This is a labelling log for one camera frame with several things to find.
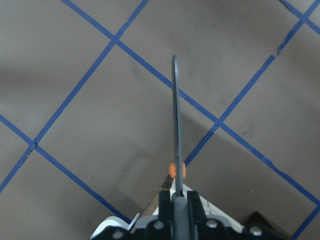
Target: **screw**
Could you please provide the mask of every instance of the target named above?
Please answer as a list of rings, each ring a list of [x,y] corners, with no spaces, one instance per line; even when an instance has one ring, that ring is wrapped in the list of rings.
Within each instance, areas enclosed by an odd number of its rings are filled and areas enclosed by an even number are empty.
[[[115,240],[119,240],[119,239],[122,239],[124,235],[125,234],[122,231],[117,230],[112,234],[112,238]]]
[[[218,226],[218,223],[214,219],[209,219],[208,221],[206,221],[206,226],[211,229],[215,229]]]
[[[250,227],[249,232],[254,236],[261,236],[262,235],[262,230],[257,226]]]
[[[163,229],[164,228],[164,223],[162,221],[156,221],[154,224],[153,224],[153,227],[157,230],[160,230],[160,229]]]

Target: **painter's tape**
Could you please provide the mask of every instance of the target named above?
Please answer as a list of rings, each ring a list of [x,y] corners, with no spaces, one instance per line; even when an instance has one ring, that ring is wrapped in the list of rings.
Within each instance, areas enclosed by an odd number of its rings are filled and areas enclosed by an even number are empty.
[[[65,166],[63,166],[60,162],[55,160],[49,153],[43,150],[40,146],[36,147],[35,150],[41,154],[45,159],[47,159],[51,164],[53,164],[57,169],[67,175],[72,181],[74,181],[79,187],[85,190],[88,194],[90,194],[93,198],[95,198],[99,203],[109,209],[113,214],[117,217],[124,220],[126,223],[131,223],[131,220],[122,214],[119,210],[117,210],[114,206],[112,206],[107,200],[105,200],[101,195],[93,191],[87,184],[85,184],[80,178],[74,175],[70,170],[68,170]]]
[[[11,123],[8,119],[6,119],[2,115],[0,115],[0,122],[2,122],[9,129],[11,129],[15,134],[17,134],[27,144],[32,145],[34,143],[27,135],[25,135],[19,128],[17,128],[13,123]]]
[[[235,107],[239,104],[239,102],[244,98],[244,96],[249,92],[249,90],[253,87],[253,85],[257,82],[257,80],[261,77],[261,75],[267,70],[270,64],[275,60],[275,56],[269,56],[262,67],[253,75],[253,77],[249,80],[249,82],[244,86],[244,88],[240,91],[240,93],[235,97],[232,103],[228,106],[228,108],[221,115],[219,120],[223,122],[230,115],[230,113],[235,109]]]
[[[205,146],[205,144],[209,141],[209,139],[215,134],[217,129],[219,128],[219,124],[214,124],[209,131],[204,135],[201,141],[195,146],[189,156],[184,160],[185,166],[192,162],[192,160],[196,157],[196,155],[200,152],[200,150]]]
[[[112,39],[114,35],[105,29],[99,22],[97,22],[95,19],[93,19],[91,16],[89,16],[85,11],[83,11],[80,7],[75,5],[70,0],[61,0],[64,4],[66,4],[69,8],[71,8],[73,11],[75,11],[77,14],[79,14],[81,17],[83,17],[85,20],[87,20],[91,25],[93,25],[97,30],[99,30],[101,33],[103,33],[107,38]]]
[[[295,7],[293,7],[286,0],[280,0],[280,2],[291,11],[296,17],[299,18],[299,21],[293,26],[293,28],[289,31],[289,33],[285,36],[284,41],[278,48],[278,55],[284,49],[284,47],[288,44],[288,42],[293,38],[293,36],[297,33],[297,31],[301,28],[301,26],[306,23],[311,29],[313,29],[316,33],[320,35],[320,29],[313,22],[311,22],[308,18],[320,4],[320,0],[315,0],[311,6],[307,9],[304,14],[301,14]]]
[[[5,189],[5,187],[9,184],[9,182],[12,180],[12,178],[16,175],[18,170],[21,168],[21,166],[25,163],[27,160],[29,154],[34,150],[34,147],[30,145],[25,152],[20,157],[19,161],[13,166],[9,174],[5,177],[5,179],[0,184],[0,193]]]
[[[320,205],[317,206],[310,215],[303,221],[303,223],[298,227],[298,229],[294,232],[292,237],[296,239],[301,235],[301,233],[307,228],[307,226],[312,222],[313,219],[319,214],[320,212]]]

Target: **blue tape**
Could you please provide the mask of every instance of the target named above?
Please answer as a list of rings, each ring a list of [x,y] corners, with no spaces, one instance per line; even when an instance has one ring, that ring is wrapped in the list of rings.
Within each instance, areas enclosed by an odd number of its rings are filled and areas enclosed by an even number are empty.
[[[301,235],[301,233],[306,229],[306,227],[312,222],[313,219],[318,215],[320,212],[320,206],[317,206],[310,215],[303,221],[303,223],[298,227],[298,229],[294,232],[292,237],[296,239]]]
[[[87,20],[91,25],[93,25],[97,30],[99,30],[101,33],[103,33],[107,38],[112,39],[114,35],[105,29],[99,22],[94,20],[91,16],[89,16],[85,11],[83,11],[80,7],[75,5],[70,0],[61,0],[64,4],[66,4],[69,8],[71,8],[73,11],[75,11],[77,14],[79,14],[81,17],[83,17],[85,20]]]
[[[293,28],[289,31],[289,33],[286,35],[284,41],[278,48],[278,55],[281,53],[281,51],[284,49],[284,47],[288,44],[288,42],[293,38],[293,36],[297,33],[297,31],[301,28],[304,22],[306,22],[313,30],[315,30],[318,34],[320,33],[317,26],[315,26],[314,23],[311,23],[311,21],[307,20],[308,17],[313,13],[313,11],[316,9],[316,7],[320,4],[320,0],[315,0],[311,6],[307,9],[307,11],[302,15],[297,9],[295,9],[290,3],[288,3],[286,0],[279,0],[289,11],[291,11],[294,15],[296,15],[299,18],[299,21],[293,26]]]
[[[235,97],[235,99],[232,101],[232,103],[228,106],[228,108],[221,115],[221,117],[219,118],[221,122],[226,120],[226,118],[235,109],[235,107],[244,98],[244,96],[249,92],[249,90],[257,82],[257,80],[260,78],[260,76],[267,70],[267,68],[275,60],[275,58],[276,58],[275,56],[271,55],[266,59],[266,61],[262,65],[262,67],[253,75],[253,77],[249,80],[249,82],[244,86],[244,88],[240,91],[240,93]]]
[[[0,184],[0,193],[5,189],[5,187],[8,185],[8,183],[11,181],[11,179],[16,175],[18,170],[21,168],[21,166],[25,163],[26,159],[28,158],[29,154],[34,150],[34,146],[30,145],[25,152],[20,157],[19,161],[13,166],[9,174],[5,177],[5,179]]]
[[[311,6],[306,10],[306,12],[304,13],[304,16],[306,18],[309,18],[310,15],[314,12],[314,10],[318,7],[318,5],[320,4],[320,0],[315,0]]]
[[[289,2],[287,2],[286,0],[279,0],[290,12],[292,12],[297,18],[299,18],[302,22],[304,22],[305,24],[307,24],[312,30],[314,30],[318,35],[320,35],[320,27],[318,27],[315,23],[313,23],[312,21],[310,21],[305,15],[303,15],[301,12],[299,12],[294,6],[292,6]],[[314,2],[314,6],[311,7],[311,13],[313,12],[313,10],[315,9],[315,7],[317,7],[317,5],[319,4],[318,2]]]
[[[320,35],[320,27],[318,27],[316,24],[314,24],[312,21],[307,19],[305,22],[313,31],[315,31],[318,35]]]
[[[186,167],[188,167],[188,165],[192,162],[192,160],[196,157],[196,155],[200,152],[200,150],[205,146],[205,144],[209,141],[209,139],[215,134],[218,128],[219,128],[219,124],[217,122],[204,135],[201,141],[195,146],[195,148],[192,150],[189,156],[184,160]]]
[[[88,194],[90,194],[93,198],[95,198],[99,203],[109,209],[113,214],[124,220],[126,223],[131,223],[131,220],[123,215],[119,210],[117,210],[114,206],[112,206],[107,200],[105,200],[98,193],[93,191],[87,184],[85,184],[82,180],[80,180],[76,175],[74,175],[71,171],[69,171],[66,167],[64,167],[60,162],[55,160],[51,155],[49,155],[45,150],[43,150],[40,146],[37,146],[35,150],[41,154],[45,159],[47,159],[51,164],[53,164],[57,169],[67,175],[72,181],[74,181],[79,187],[85,190]]]
[[[15,125],[13,125],[9,120],[7,120],[2,115],[0,115],[0,122],[2,122],[9,129],[11,129],[15,134],[17,134],[27,144],[29,144],[29,145],[34,144],[34,142],[27,135],[25,135],[19,128],[17,128]]]
[[[223,122],[220,124],[220,127],[228,133],[231,137],[233,137],[238,143],[244,146],[248,151],[250,151],[253,155],[255,155],[258,159],[260,159],[264,164],[266,164],[269,168],[271,168],[274,172],[280,175],[284,180],[286,180],[291,186],[297,189],[301,194],[303,194],[306,198],[308,198],[311,202],[316,205],[320,205],[320,201],[313,196],[310,192],[308,192],[305,188],[303,188],[299,183],[297,183],[294,179],[292,179],[286,173],[280,171],[267,157],[265,157],[261,152],[255,149],[252,145],[250,145],[246,140],[244,140],[241,136],[235,133],[230,127],[228,127]]]
[[[289,41],[293,38],[293,36],[297,33],[297,31],[301,28],[304,23],[299,20],[293,28],[289,31],[289,33],[285,36],[284,41],[281,43],[280,47],[278,48],[278,55],[282,52],[284,47],[289,43]]]
[[[38,144],[40,140],[43,138],[43,136],[48,132],[48,130],[51,128],[51,126],[55,123],[57,118],[61,115],[61,113],[64,111],[64,109],[69,105],[69,103],[72,101],[72,99],[76,96],[76,94],[80,91],[80,89],[83,87],[83,85],[87,82],[87,80],[90,78],[90,76],[94,73],[94,71],[98,68],[98,66],[101,64],[101,62],[105,59],[105,57],[108,55],[108,53],[111,51],[111,49],[114,47],[114,45],[117,43],[119,38],[125,33],[125,31],[128,29],[130,24],[135,20],[135,18],[138,16],[138,14],[141,12],[141,10],[146,6],[149,0],[143,0],[133,11],[131,16],[129,17],[128,21],[122,25],[122,27],[118,30],[118,32],[114,35],[114,37],[111,39],[111,41],[108,43],[108,45],[104,48],[104,50],[100,53],[98,58],[94,61],[94,63],[91,65],[91,67],[88,69],[88,71],[83,75],[81,80],[77,83],[77,85],[74,87],[74,89],[70,92],[70,94],[66,97],[66,99],[63,101],[63,103],[59,106],[59,108],[55,111],[53,116],[49,119],[49,121],[45,124],[43,129],[39,132],[39,134],[35,137],[35,142]]]

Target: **black blade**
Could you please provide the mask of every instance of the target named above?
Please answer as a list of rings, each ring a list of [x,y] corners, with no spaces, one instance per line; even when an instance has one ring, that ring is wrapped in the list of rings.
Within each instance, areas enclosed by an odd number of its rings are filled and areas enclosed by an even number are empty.
[[[174,124],[174,151],[175,151],[175,192],[182,196],[183,172],[182,172],[182,134],[181,134],[181,113],[180,113],[180,88],[178,61],[176,55],[172,57],[172,92],[173,92],[173,124]]]

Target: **white plastic part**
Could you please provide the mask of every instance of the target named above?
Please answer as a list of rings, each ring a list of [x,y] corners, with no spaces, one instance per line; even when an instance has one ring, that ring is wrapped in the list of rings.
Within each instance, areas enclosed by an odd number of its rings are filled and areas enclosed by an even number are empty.
[[[128,229],[129,224],[117,216],[109,216],[102,223],[100,223],[100,225],[96,228],[96,230],[90,237],[90,240],[93,239],[95,236],[97,236],[99,233],[101,233],[108,226]]]

